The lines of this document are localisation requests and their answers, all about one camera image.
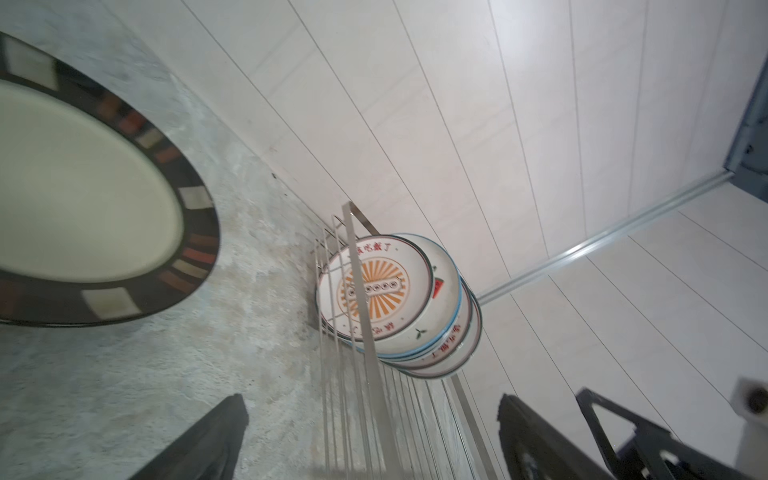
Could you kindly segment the white blue-rim watermelon plate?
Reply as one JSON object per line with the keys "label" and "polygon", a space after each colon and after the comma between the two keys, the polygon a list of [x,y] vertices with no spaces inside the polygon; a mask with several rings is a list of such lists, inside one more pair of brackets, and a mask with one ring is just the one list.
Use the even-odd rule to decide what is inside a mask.
{"label": "white blue-rim watermelon plate", "polygon": [[414,324],[389,339],[374,339],[378,357],[388,362],[418,358],[438,345],[455,321],[462,297],[459,270],[442,246],[421,235],[394,235],[402,236],[423,249],[432,264],[435,283],[425,313]]}

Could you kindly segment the dark striped rim cream plate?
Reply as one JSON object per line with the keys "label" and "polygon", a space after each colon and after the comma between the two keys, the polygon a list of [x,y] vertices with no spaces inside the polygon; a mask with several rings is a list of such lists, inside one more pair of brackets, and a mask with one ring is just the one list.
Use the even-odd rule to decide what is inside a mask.
{"label": "dark striped rim cream plate", "polygon": [[140,111],[1,37],[1,320],[123,323],[198,290],[221,244],[211,194]]}

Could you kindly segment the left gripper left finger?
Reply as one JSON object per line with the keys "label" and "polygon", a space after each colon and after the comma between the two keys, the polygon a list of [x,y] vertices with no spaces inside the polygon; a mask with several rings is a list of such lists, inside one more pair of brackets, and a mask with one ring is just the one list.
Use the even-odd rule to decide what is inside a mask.
{"label": "left gripper left finger", "polygon": [[243,396],[230,395],[130,479],[233,479],[248,424]]}

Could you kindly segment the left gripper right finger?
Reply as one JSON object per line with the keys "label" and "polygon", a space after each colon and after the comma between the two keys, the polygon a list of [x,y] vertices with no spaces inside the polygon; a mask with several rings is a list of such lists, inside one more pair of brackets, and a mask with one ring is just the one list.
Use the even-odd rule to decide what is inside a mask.
{"label": "left gripper right finger", "polygon": [[519,397],[502,395],[497,420],[511,479],[613,479]]}

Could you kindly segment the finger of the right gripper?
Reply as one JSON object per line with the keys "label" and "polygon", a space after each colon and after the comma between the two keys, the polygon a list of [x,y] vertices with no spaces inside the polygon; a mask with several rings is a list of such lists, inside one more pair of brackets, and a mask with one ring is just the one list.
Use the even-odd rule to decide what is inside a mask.
{"label": "finger of the right gripper", "polygon": [[[678,440],[662,426],[584,388],[575,395],[604,463],[617,479],[745,479],[747,476]],[[615,449],[595,412],[600,407],[634,426]]]}

